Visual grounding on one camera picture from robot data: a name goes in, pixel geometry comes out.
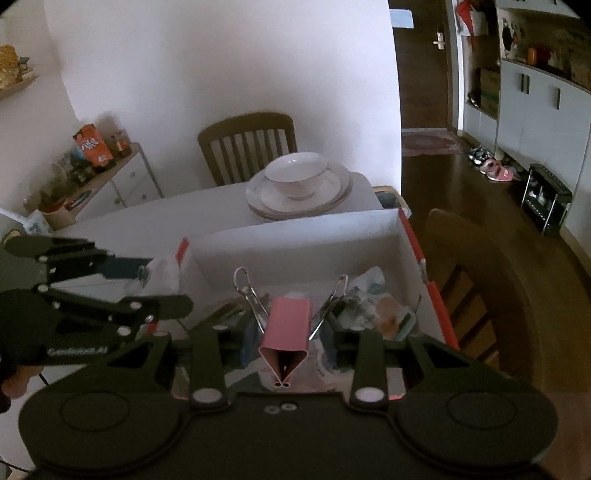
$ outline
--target rug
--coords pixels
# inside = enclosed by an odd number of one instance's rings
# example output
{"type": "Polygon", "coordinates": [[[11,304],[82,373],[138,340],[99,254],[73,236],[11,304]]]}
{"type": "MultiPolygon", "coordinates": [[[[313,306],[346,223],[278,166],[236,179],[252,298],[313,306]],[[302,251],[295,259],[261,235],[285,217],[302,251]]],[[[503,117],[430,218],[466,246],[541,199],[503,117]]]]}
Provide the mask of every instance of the rug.
{"type": "Polygon", "coordinates": [[[459,155],[470,148],[445,128],[409,128],[402,130],[402,156],[459,155]]]}

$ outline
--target white plate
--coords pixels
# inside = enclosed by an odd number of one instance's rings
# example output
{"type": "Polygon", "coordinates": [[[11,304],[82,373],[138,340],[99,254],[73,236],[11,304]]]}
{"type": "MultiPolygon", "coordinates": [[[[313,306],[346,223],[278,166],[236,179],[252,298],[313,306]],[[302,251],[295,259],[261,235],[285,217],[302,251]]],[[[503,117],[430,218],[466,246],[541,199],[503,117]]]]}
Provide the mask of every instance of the white plate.
{"type": "Polygon", "coordinates": [[[338,176],[340,180],[340,190],[332,201],[318,207],[299,212],[278,212],[276,210],[270,209],[261,201],[260,197],[261,189],[268,183],[272,184],[272,182],[265,177],[264,170],[257,173],[253,178],[250,179],[249,182],[247,182],[246,202],[248,203],[251,210],[253,210],[257,215],[269,220],[289,220],[292,218],[301,218],[305,216],[314,216],[326,213],[345,200],[349,196],[349,193],[351,193],[351,189],[353,187],[351,174],[344,166],[339,163],[330,162],[329,171],[338,176]]]}
{"type": "Polygon", "coordinates": [[[275,184],[265,182],[261,185],[259,198],[271,210],[282,213],[306,212],[332,202],[340,192],[340,178],[333,171],[322,174],[322,182],[314,195],[306,200],[293,200],[277,190],[275,184]]]}

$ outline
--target human hand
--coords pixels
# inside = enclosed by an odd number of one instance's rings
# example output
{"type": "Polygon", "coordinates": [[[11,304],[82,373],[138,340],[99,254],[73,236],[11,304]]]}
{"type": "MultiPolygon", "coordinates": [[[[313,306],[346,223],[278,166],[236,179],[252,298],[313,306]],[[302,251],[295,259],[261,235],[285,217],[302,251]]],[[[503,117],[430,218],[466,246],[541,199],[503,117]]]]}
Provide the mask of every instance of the human hand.
{"type": "Polygon", "coordinates": [[[14,375],[2,382],[0,390],[11,400],[22,397],[27,393],[27,387],[32,377],[36,377],[43,371],[43,367],[29,367],[20,365],[14,375]]]}

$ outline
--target pink shoe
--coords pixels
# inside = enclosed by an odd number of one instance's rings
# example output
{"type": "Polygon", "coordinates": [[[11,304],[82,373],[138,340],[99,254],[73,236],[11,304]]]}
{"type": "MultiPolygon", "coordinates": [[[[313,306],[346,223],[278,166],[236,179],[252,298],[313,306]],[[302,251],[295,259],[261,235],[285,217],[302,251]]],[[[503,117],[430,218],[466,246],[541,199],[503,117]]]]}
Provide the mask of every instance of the pink shoe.
{"type": "Polygon", "coordinates": [[[503,165],[498,164],[493,170],[486,174],[493,181],[511,181],[513,172],[503,165]]]}
{"type": "Polygon", "coordinates": [[[482,167],[480,167],[480,173],[486,175],[490,171],[493,171],[498,165],[500,164],[494,158],[489,158],[482,164],[482,167]]]}

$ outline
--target wooden chair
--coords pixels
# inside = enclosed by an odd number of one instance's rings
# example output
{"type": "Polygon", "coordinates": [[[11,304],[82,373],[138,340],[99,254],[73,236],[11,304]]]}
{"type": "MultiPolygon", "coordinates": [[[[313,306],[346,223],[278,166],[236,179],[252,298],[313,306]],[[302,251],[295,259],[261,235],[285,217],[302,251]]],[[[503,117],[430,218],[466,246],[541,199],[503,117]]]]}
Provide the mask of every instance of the wooden chair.
{"type": "Polygon", "coordinates": [[[460,349],[536,383],[540,351],[530,302],[508,258],[481,228],[432,210],[424,244],[427,272],[447,307],[460,349]]]}
{"type": "Polygon", "coordinates": [[[257,112],[227,118],[203,130],[198,140],[218,186],[247,181],[275,158],[297,152],[294,122],[283,113],[257,112]]]}

